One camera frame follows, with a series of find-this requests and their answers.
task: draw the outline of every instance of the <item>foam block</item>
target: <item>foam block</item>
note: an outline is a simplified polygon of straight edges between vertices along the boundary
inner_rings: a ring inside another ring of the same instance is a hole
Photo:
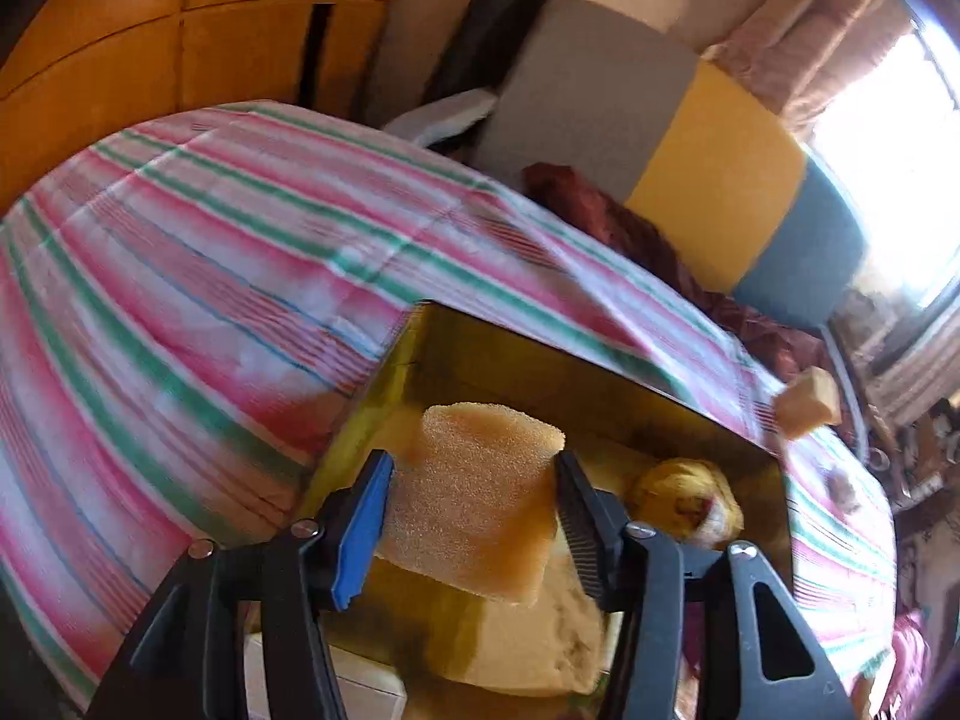
[[[401,568],[510,603],[536,602],[557,530],[557,428],[506,406],[432,406],[397,458],[378,550]]]
[[[787,440],[805,436],[821,425],[840,422],[840,392],[832,375],[808,367],[774,398],[774,418]]]
[[[453,604],[439,608],[427,645],[429,668],[498,693],[592,693],[604,661],[603,614],[584,595],[566,543],[558,539],[557,546],[530,608],[480,598],[467,613]]]

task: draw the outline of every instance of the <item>blue cushion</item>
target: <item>blue cushion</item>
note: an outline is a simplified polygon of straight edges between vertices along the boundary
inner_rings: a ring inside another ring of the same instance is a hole
[[[846,191],[808,152],[793,206],[733,288],[733,298],[782,324],[817,327],[833,313],[866,248],[863,226]]]

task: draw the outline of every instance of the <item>pink and green striped cloth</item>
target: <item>pink and green striped cloth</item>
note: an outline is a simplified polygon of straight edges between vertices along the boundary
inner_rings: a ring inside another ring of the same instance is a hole
[[[95,143],[21,197],[0,251],[0,577],[82,707],[191,539],[285,522],[423,298],[771,440],[779,385],[653,276],[466,167],[288,105]],[[797,598],[849,682],[890,645],[890,509],[827,430],[784,467]]]

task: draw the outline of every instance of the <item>window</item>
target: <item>window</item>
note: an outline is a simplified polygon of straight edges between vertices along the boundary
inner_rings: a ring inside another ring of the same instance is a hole
[[[960,111],[916,33],[837,95],[811,146],[850,192],[872,264],[928,306],[960,269]]]

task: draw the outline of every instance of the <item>dark red blanket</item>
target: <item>dark red blanket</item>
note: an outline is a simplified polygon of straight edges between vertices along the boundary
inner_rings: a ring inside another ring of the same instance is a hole
[[[741,306],[729,295],[705,290],[656,225],[612,200],[572,167],[538,162],[524,170],[523,179],[530,199],[650,271],[740,338],[752,357],[779,380],[789,383],[812,365],[833,372],[823,341],[774,322],[755,308]],[[850,443],[845,436],[850,424],[846,413],[844,421],[837,432]]]

